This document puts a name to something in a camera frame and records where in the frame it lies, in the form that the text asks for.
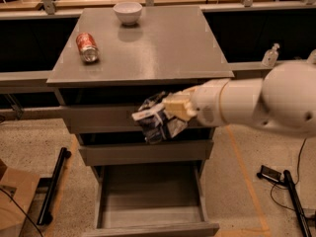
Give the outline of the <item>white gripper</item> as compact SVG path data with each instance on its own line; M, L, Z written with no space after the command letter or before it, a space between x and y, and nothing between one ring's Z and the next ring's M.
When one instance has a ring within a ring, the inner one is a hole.
M169 94L162 100L165 111L184 121L197 116L204 126L223 126L226 120L221 111L221 94L229 79L210 80L202 85Z

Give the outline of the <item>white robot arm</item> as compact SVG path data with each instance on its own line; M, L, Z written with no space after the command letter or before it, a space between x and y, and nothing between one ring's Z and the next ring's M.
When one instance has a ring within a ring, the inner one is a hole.
M163 100L169 114L204 126L243 124L295 137L316 136L316 64L284 62L263 79L211 79Z

